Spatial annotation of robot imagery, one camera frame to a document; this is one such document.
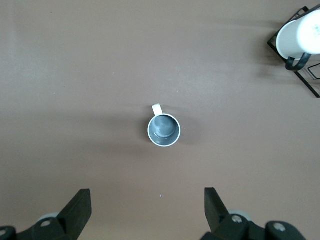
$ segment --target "black mug handle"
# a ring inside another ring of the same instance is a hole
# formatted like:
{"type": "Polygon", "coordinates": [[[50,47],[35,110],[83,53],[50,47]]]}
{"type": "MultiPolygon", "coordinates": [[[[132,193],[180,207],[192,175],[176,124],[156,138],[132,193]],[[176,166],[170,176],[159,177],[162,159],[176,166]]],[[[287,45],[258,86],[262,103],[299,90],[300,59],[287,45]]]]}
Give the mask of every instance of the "black mug handle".
{"type": "Polygon", "coordinates": [[[305,67],[310,57],[311,57],[311,54],[304,52],[302,54],[300,61],[295,66],[294,66],[295,58],[288,57],[288,60],[286,61],[286,64],[285,64],[285,68],[289,71],[298,72],[299,70],[305,67]]]}

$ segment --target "silver screw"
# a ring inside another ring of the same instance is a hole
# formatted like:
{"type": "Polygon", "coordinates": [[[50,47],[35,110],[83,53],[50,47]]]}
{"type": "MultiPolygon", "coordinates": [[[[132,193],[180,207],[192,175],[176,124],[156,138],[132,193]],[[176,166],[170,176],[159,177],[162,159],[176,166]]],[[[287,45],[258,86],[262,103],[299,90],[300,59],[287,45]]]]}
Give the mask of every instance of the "silver screw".
{"type": "Polygon", "coordinates": [[[3,236],[3,235],[6,235],[6,233],[7,233],[7,230],[1,230],[0,231],[0,237],[3,236]]]}
{"type": "Polygon", "coordinates": [[[239,217],[239,216],[237,216],[237,215],[234,215],[234,216],[232,217],[232,221],[234,221],[235,223],[238,223],[238,224],[242,223],[241,217],[239,217]]]}
{"type": "Polygon", "coordinates": [[[275,224],[273,224],[273,227],[280,232],[284,232],[286,230],[285,226],[283,226],[279,222],[276,222],[275,224]]]}
{"type": "Polygon", "coordinates": [[[41,223],[41,227],[43,228],[43,227],[46,227],[46,226],[49,226],[50,225],[50,221],[49,220],[47,220],[47,221],[44,221],[43,223],[41,223]]]}

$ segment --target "cup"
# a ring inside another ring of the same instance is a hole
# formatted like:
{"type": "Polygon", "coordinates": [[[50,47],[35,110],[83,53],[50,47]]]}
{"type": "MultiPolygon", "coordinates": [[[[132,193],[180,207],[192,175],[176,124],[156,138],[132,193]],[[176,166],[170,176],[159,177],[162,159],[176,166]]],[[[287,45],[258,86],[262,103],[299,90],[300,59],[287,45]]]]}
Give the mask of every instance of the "cup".
{"type": "Polygon", "coordinates": [[[275,44],[278,53],[287,60],[288,70],[302,69],[311,55],[320,54],[320,10],[284,25],[276,37],[275,44]],[[300,63],[293,69],[294,61],[300,63]]]}
{"type": "Polygon", "coordinates": [[[178,120],[167,113],[163,113],[160,104],[152,106],[154,117],[148,125],[150,140],[159,147],[169,147],[175,144],[181,134],[178,120]]]}

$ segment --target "mug handle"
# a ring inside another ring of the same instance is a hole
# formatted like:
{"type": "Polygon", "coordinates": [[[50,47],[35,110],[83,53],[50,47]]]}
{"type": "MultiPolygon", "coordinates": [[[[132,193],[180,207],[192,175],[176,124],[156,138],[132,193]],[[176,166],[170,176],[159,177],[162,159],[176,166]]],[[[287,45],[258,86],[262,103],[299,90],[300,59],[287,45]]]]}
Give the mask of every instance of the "mug handle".
{"type": "Polygon", "coordinates": [[[163,113],[163,112],[162,112],[162,109],[161,109],[161,106],[160,106],[159,103],[153,105],[153,106],[152,106],[152,109],[153,109],[153,112],[154,112],[154,115],[155,115],[155,116],[159,116],[159,115],[161,115],[161,114],[163,113]]]}
{"type": "Polygon", "coordinates": [[[292,72],[298,72],[303,69],[307,64],[311,54],[304,52],[300,61],[294,66],[295,59],[293,57],[288,57],[288,60],[285,63],[285,68],[292,72]]]}

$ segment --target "mug rim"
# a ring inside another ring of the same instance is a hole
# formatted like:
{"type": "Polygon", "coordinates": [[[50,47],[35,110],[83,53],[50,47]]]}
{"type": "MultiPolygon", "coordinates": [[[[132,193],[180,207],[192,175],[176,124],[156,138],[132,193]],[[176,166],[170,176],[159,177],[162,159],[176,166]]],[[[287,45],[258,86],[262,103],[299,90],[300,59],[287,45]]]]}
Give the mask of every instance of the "mug rim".
{"type": "Polygon", "coordinates": [[[163,148],[165,148],[165,147],[170,147],[170,146],[172,146],[173,144],[175,144],[175,143],[178,141],[178,139],[180,138],[180,135],[181,135],[180,123],[178,122],[178,120],[177,120],[174,116],[172,116],[172,115],[170,115],[170,114],[168,114],[168,113],[162,113],[162,114],[160,114],[160,115],[154,116],[154,117],[149,121],[147,131],[148,131],[149,139],[150,139],[155,145],[157,145],[157,146],[159,146],[159,147],[163,147],[163,148]],[[153,141],[153,139],[152,139],[151,136],[150,136],[150,131],[149,131],[150,125],[151,125],[152,121],[153,121],[155,118],[159,117],[159,116],[168,116],[168,117],[171,117],[171,118],[173,118],[173,119],[175,120],[175,122],[176,122],[177,125],[178,125],[178,128],[179,128],[178,137],[176,138],[176,140],[174,140],[173,143],[171,143],[171,144],[169,144],[169,145],[160,145],[160,144],[156,143],[155,141],[153,141]]]}

